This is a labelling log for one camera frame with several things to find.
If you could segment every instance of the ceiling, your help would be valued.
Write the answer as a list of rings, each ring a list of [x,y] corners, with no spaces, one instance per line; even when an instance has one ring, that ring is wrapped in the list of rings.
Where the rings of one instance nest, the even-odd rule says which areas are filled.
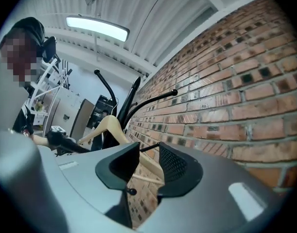
[[[58,40],[60,58],[128,83],[151,78],[205,21],[238,0],[22,0],[16,19],[36,17]],[[66,17],[100,18],[127,27],[126,42],[69,28]]]

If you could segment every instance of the white label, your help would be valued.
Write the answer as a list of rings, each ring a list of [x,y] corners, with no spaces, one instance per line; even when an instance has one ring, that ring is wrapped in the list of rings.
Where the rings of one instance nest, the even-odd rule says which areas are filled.
[[[78,165],[78,163],[73,161],[73,162],[68,162],[68,163],[59,165],[59,167],[60,167],[61,170],[64,170],[64,169],[71,168],[71,167],[77,166],[77,165]]]
[[[264,211],[264,208],[253,197],[254,194],[252,195],[243,183],[233,183],[229,186],[228,190],[248,222]]]

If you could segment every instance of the mesh grille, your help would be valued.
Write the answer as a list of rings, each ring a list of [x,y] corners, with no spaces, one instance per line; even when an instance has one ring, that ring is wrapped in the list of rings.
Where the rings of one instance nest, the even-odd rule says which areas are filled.
[[[159,163],[163,170],[165,182],[172,182],[181,178],[186,172],[186,161],[162,146],[159,146],[159,150]]]

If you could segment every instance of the ceiling light fixture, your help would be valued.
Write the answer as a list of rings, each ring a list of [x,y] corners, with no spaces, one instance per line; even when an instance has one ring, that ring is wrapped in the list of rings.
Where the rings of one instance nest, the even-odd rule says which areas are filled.
[[[130,31],[120,25],[89,17],[66,17],[69,27],[91,30],[125,42]]]

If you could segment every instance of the brick wall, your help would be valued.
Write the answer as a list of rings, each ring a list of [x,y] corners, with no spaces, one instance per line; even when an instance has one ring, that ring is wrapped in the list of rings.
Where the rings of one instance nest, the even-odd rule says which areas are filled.
[[[142,148],[164,141],[230,158],[279,193],[294,186],[297,35],[273,0],[254,1],[200,34],[136,101],[171,89],[178,96],[131,119],[130,139]],[[147,155],[158,162],[158,149]]]

